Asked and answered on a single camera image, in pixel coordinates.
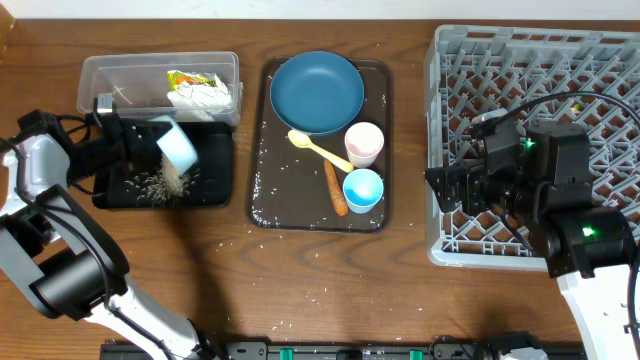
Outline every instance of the blue cup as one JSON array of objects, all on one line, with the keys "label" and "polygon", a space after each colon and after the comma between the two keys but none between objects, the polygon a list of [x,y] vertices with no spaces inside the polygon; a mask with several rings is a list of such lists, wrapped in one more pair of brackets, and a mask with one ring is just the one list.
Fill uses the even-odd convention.
[{"label": "blue cup", "polygon": [[382,198],[384,184],[380,175],[369,169],[352,171],[344,179],[342,192],[349,209],[357,214],[369,212]]}]

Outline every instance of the round plate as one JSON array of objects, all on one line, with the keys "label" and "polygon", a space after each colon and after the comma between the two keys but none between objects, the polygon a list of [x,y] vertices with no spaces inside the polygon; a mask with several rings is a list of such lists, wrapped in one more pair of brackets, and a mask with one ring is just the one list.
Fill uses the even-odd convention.
[{"label": "round plate", "polygon": [[345,58],[324,51],[287,60],[271,82],[271,104],[291,128],[322,135],[346,126],[364,101],[364,83]]}]

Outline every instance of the wooden table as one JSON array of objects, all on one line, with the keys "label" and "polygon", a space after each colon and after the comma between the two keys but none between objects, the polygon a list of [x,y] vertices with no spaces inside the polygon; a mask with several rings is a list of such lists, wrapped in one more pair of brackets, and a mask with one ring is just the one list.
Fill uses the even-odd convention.
[{"label": "wooden table", "polygon": [[[443,23],[451,21],[18,20],[0,66],[0,134],[13,135],[16,119],[35,108],[75,113],[89,56],[233,51],[244,99],[226,208],[109,212],[71,190],[160,303],[223,341],[427,343],[442,334],[479,340],[515,330],[543,341],[578,341],[569,308],[547,274],[444,268],[427,259],[422,61]],[[640,31],[640,22],[473,23]],[[245,216],[261,67],[272,57],[312,49],[380,59],[393,71],[395,205],[381,233],[263,230]],[[95,359],[112,338],[119,337],[93,324],[46,319],[0,275],[0,358]]]}]

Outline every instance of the spoon head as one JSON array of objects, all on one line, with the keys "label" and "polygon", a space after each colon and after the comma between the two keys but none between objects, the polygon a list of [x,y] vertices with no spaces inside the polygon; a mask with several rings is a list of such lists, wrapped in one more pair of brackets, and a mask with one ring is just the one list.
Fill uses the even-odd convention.
[{"label": "spoon head", "polygon": [[291,143],[293,143],[293,145],[297,147],[307,147],[311,145],[311,139],[309,139],[309,136],[301,133],[298,130],[289,131],[288,136]]}]

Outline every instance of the white wall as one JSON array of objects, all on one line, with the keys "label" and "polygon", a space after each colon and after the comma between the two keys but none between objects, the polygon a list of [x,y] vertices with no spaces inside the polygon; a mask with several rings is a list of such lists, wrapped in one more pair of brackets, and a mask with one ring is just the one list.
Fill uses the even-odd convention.
[{"label": "white wall", "polygon": [[15,18],[619,19],[640,0],[0,0]]}]

